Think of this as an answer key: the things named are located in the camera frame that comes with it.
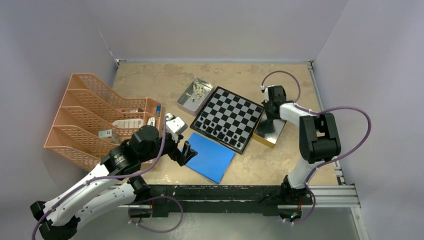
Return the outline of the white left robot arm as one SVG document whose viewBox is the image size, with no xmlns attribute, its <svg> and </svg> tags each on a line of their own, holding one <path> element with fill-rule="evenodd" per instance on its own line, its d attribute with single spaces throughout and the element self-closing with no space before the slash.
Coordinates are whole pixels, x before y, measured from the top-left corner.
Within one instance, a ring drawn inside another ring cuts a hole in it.
<svg viewBox="0 0 424 240">
<path fill-rule="evenodd" d="M 36 201 L 30 206 L 37 220 L 31 238 L 40 233 L 45 240 L 69 240 L 77 230 L 99 215 L 125 204 L 153 203 L 162 196 L 152 196 L 142 178 L 140 166 L 151 159 L 168 155 L 184 166 L 197 151 L 188 141 L 182 151 L 178 143 L 187 124 L 180 118 L 165 121 L 162 132 L 144 125 L 130 139 L 111 149 L 99 164 L 66 192 L 50 201 Z"/>
</svg>

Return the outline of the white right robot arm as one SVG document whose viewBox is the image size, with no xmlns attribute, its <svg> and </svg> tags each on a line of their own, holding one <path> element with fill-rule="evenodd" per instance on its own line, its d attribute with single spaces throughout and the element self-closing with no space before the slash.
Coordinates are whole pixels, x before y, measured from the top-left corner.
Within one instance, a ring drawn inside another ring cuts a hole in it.
<svg viewBox="0 0 424 240">
<path fill-rule="evenodd" d="M 281 85 L 260 86 L 264 94 L 262 102 L 268 121 L 283 120 L 299 129 L 299 152 L 301 159 L 293 171 L 286 176 L 286 185 L 280 196 L 288 204 L 300 198 L 301 189 L 313 175 L 313 169 L 329 162 L 341 153 L 340 137 L 335 117 L 332 113 L 313 113 L 287 100 Z"/>
</svg>

